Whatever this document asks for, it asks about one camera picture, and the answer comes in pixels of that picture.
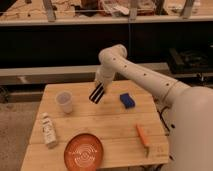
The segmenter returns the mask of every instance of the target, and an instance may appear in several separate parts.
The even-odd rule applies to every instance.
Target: blue sponge
[[[129,96],[129,93],[121,94],[120,100],[126,109],[135,107],[135,101]]]

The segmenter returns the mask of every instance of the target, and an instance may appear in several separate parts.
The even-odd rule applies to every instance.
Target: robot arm
[[[189,88],[188,85],[176,79],[126,60],[126,56],[127,51],[122,45],[116,45],[102,50],[99,53],[101,66],[96,72],[96,82],[102,83],[103,87],[106,88],[114,79],[115,72],[118,72],[146,89],[168,106],[172,105],[174,99],[182,91]]]
[[[167,77],[125,59],[124,46],[116,45],[99,54],[101,66],[96,72],[98,87],[93,98],[99,99],[103,90],[119,72],[170,108],[168,115],[171,127],[168,137],[172,161],[163,171],[212,171],[213,170],[213,91],[206,87],[190,87],[176,79]]]

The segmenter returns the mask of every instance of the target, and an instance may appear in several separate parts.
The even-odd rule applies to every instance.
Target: plate
[[[79,134],[69,141],[64,162],[69,171],[95,171],[103,159],[101,141],[92,134]]]

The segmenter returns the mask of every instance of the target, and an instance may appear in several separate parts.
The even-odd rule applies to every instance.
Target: floor
[[[39,102],[0,103],[0,171],[21,169],[38,107]],[[144,169],[131,167],[100,171],[144,171]]]

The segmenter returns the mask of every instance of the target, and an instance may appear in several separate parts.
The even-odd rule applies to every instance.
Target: white cup
[[[56,103],[61,110],[68,114],[72,112],[72,95],[67,91],[62,91],[56,95]]]

